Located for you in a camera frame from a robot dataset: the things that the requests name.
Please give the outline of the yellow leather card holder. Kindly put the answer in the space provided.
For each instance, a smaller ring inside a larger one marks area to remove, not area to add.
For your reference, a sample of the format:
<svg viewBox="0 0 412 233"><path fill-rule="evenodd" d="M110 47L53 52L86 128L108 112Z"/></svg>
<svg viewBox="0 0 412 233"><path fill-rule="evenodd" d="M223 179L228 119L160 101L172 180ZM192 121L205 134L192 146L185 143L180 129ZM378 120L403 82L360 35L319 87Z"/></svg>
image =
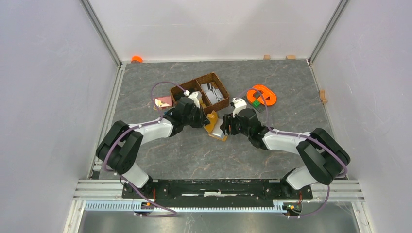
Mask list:
<svg viewBox="0 0 412 233"><path fill-rule="evenodd" d="M209 124L205 125L204 129L206 130L208 135L225 142L228 138L228 135L225 135L220 128L220 126L223 124L223 120L218 117L217 112L212 111L211 113L207 114L206 117L209 120Z"/></svg>

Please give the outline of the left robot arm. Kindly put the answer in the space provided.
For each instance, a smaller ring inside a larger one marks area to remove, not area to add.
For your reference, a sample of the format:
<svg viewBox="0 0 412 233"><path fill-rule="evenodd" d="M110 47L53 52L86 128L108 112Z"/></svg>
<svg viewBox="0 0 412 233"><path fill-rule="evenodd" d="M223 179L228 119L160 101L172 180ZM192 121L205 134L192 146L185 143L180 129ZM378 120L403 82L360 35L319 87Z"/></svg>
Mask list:
<svg viewBox="0 0 412 233"><path fill-rule="evenodd" d="M116 121L96 149L96 157L103 161L103 168L111 168L134 185L134 191L141 198L151 195L151 177L136 163L140 146L180 133L185 126L202 128L210 122L201 105L182 97L165 114L153 121L127 124Z"/></svg>

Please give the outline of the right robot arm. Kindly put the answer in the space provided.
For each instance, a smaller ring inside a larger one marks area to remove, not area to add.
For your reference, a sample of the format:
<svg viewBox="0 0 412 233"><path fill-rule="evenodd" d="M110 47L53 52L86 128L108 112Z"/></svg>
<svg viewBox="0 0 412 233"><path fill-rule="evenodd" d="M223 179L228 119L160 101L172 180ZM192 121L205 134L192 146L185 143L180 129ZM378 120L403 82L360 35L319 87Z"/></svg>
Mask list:
<svg viewBox="0 0 412 233"><path fill-rule="evenodd" d="M255 110L249 108L224 115L220 128L225 135L246 136L258 149L281 150L301 157L304 166L293 169L282 178L280 190L287 198L295 197L307 185L329 185L347 173L350 156L322 128L305 133L280 131L263 125Z"/></svg>

